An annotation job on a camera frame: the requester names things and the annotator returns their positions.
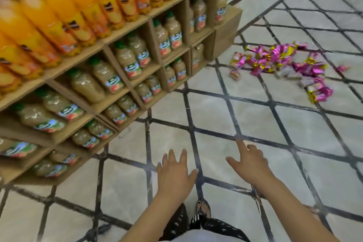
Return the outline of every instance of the person's right hand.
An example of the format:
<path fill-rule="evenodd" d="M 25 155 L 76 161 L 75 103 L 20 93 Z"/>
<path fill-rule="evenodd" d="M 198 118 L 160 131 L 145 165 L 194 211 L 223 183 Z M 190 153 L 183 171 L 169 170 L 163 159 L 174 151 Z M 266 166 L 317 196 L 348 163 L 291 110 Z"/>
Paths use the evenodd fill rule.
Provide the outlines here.
<path fill-rule="evenodd" d="M 226 161 L 243 180 L 260 190 L 263 184 L 276 178 L 260 149 L 257 149 L 255 145 L 246 147 L 240 139 L 236 139 L 236 143 L 240 151 L 240 161 L 232 157 L 226 157 Z"/>

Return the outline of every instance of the display rack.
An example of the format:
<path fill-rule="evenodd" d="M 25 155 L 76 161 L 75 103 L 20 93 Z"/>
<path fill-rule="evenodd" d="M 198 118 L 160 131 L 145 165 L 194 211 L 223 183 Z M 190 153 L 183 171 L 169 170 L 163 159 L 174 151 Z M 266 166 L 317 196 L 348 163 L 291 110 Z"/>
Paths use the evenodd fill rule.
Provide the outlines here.
<path fill-rule="evenodd" d="M 146 112 L 148 108 L 152 107 L 167 93 L 170 93 L 178 88 L 190 77 L 197 74 L 202 67 L 212 60 L 214 45 L 215 31 L 213 27 L 217 0 L 204 1 L 207 6 L 207 19 L 206 27 L 200 33 L 189 33 L 187 7 L 190 5 L 190 0 L 172 0 L 165 2 L 162 7 L 152 9 L 148 15 L 140 16 L 137 21 L 127 23 L 124 28 L 113 31 L 110 37 L 98 40 L 94 46 L 84 49 L 78 56 L 64 58 L 58 67 L 46 70 L 44 75 L 39 79 L 25 82 L 17 91 L 6 94 L 3 99 L 0 100 L 0 136 L 35 143 L 39 145 L 39 149 L 34 151 L 34 153 L 27 155 L 24 159 L 16 161 L 6 157 L 0 157 L 1 182 L 4 184 L 13 182 L 14 184 L 23 185 L 59 185 L 84 163 L 86 163 L 95 153 L 102 150 L 107 143 L 115 138 L 122 130 L 127 128 L 136 118 Z M 183 45 L 178 50 L 171 52 L 167 58 L 162 59 L 158 50 L 157 36 L 154 30 L 153 20 L 163 20 L 168 10 L 171 10 L 174 13 L 176 19 L 181 24 Z M 135 80 L 129 80 L 114 55 L 114 42 L 134 30 L 142 35 L 143 39 L 146 41 L 152 62 L 143 69 L 140 77 Z M 193 69 L 191 61 L 191 47 L 194 47 L 201 42 L 204 43 L 204 59 L 200 62 L 197 68 Z M 103 102 L 91 105 L 85 98 L 81 97 L 70 88 L 69 84 L 65 82 L 64 76 L 67 70 L 72 67 L 82 67 L 82 65 L 85 64 L 86 59 L 95 54 L 115 68 L 125 86 L 117 94 L 108 94 Z M 169 87 L 164 67 L 178 57 L 181 57 L 182 61 L 184 61 L 186 65 L 187 76 L 183 80 L 178 81 L 172 87 Z M 157 75 L 161 83 L 162 90 L 154 96 L 149 103 L 144 104 L 134 88 L 151 74 Z M 83 116 L 69 122 L 63 130 L 56 132 L 54 135 L 44 134 L 41 131 L 22 125 L 12 116 L 11 113 L 8 113 L 8 107 L 11 104 L 26 97 L 44 84 L 47 84 L 85 111 Z M 139 107 L 139 110 L 133 116 L 129 117 L 124 123 L 117 126 L 103 115 L 103 111 L 127 93 L 133 97 Z M 102 140 L 101 143 L 96 145 L 94 148 L 87 150 L 75 145 L 70 140 L 70 136 L 92 119 L 97 119 L 105 124 L 109 129 L 114 131 L 114 134 L 106 140 Z M 80 160 L 56 178 L 40 178 L 27 171 L 31 166 L 48 155 L 53 149 L 64 153 L 79 155 Z"/>

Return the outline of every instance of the person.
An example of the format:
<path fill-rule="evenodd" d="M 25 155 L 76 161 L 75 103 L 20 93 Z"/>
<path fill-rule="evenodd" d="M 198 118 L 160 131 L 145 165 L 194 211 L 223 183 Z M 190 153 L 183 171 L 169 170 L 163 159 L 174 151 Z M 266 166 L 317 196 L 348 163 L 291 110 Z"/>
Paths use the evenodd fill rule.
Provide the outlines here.
<path fill-rule="evenodd" d="M 243 180 L 270 202 L 292 242 L 339 242 L 275 177 L 260 149 L 255 145 L 245 146 L 239 139 L 236 143 L 240 161 L 232 157 L 226 157 L 226 161 Z M 188 176 L 185 149 L 179 162 L 172 149 L 169 155 L 164 154 L 162 163 L 157 165 L 157 193 L 120 242 L 250 242 L 242 230 L 211 218 L 211 209 L 204 199 L 197 201 L 196 215 L 190 222 L 189 230 L 183 202 L 190 194 L 197 174 L 198 170 L 194 169 Z"/>

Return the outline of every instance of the cardboard box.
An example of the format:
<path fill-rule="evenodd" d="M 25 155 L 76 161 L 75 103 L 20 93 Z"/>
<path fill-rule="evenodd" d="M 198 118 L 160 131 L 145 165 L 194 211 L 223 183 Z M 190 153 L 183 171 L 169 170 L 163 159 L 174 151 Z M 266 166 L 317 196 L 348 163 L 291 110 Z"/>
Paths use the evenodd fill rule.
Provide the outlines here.
<path fill-rule="evenodd" d="M 238 24 L 240 23 L 242 10 L 231 5 L 227 5 L 227 12 L 224 22 L 216 25 L 213 59 L 219 57 L 233 43 L 237 34 Z"/>

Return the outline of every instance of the pants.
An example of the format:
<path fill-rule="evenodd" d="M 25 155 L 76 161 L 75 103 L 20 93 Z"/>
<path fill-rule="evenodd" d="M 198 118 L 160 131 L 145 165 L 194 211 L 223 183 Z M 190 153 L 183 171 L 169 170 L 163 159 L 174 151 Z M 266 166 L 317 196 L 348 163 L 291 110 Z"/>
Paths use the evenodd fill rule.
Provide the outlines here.
<path fill-rule="evenodd" d="M 243 231 L 237 229 L 221 220 L 207 218 L 204 213 L 198 213 L 193 216 L 190 224 L 187 210 L 184 204 L 181 204 L 164 229 L 163 236 L 159 241 L 171 241 L 176 237 L 186 233 L 189 230 L 208 230 L 225 236 L 232 236 L 245 242 L 250 242 Z"/>

